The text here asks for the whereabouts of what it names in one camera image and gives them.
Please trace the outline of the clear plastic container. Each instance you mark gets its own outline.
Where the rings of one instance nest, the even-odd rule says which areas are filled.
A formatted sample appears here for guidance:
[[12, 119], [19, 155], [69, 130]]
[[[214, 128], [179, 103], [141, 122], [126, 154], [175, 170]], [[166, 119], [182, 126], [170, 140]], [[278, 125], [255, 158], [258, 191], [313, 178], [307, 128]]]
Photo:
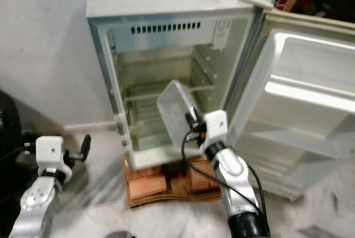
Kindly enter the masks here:
[[176, 150], [180, 150], [182, 141], [190, 131], [190, 127], [185, 119], [188, 109], [197, 109], [202, 112], [189, 89], [180, 83], [179, 80], [171, 80], [168, 86], [160, 93], [156, 101], [158, 111], [168, 135]]

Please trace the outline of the glass fridge shelf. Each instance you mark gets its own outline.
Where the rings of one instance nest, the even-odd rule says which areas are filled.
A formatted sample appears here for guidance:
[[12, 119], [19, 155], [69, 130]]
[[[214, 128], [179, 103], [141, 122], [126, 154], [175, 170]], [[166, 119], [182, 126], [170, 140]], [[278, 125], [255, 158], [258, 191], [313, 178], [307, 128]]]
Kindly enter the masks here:
[[[185, 83], [180, 81], [186, 88], [191, 91], [191, 93], [198, 93], [203, 91], [213, 90], [213, 85], [193, 85], [191, 83]], [[160, 93], [168, 86], [169, 81], [157, 82], [157, 83], [148, 83], [142, 85], [136, 85], [130, 88], [126, 88], [122, 92], [122, 101], [123, 103], [133, 102], [141, 99], [152, 99], [157, 98]]]

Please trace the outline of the white fridge door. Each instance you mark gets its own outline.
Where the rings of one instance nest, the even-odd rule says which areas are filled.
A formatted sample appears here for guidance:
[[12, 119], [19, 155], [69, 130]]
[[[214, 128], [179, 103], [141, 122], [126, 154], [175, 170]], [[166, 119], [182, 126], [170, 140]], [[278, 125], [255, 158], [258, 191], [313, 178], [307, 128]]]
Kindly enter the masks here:
[[355, 159], [355, 23], [263, 12], [224, 109], [264, 190], [299, 198]]

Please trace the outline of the beige fridge hinge cover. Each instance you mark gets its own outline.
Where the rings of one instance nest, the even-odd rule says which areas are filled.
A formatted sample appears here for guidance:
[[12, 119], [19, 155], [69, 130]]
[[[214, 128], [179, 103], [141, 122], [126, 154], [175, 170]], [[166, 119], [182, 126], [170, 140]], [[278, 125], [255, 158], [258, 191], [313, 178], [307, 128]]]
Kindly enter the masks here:
[[256, 8], [263, 9], [264, 11], [271, 11], [274, 9], [273, 2], [269, 2], [268, 0], [238, 0], [239, 2], [243, 2], [245, 4], [250, 4]]

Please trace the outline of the black bulky bag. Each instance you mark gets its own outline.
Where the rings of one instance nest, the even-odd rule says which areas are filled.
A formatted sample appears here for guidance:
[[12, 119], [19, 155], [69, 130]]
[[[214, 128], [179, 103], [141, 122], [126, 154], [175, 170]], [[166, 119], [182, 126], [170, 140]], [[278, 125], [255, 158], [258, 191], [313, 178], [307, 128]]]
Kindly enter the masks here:
[[1, 91], [1, 162], [0, 197], [2, 217], [16, 217], [19, 213], [18, 195], [26, 189], [28, 169], [16, 163], [21, 152], [21, 124], [13, 99]]

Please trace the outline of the red brick stack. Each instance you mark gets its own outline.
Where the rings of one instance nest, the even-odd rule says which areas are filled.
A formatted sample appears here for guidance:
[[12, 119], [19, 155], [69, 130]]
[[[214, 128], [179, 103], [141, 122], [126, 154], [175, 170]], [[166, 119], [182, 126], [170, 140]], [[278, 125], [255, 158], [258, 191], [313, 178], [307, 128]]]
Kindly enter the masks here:
[[148, 150], [132, 146], [124, 153], [126, 205], [137, 207], [166, 201], [213, 201], [220, 186], [182, 161], [171, 144]]

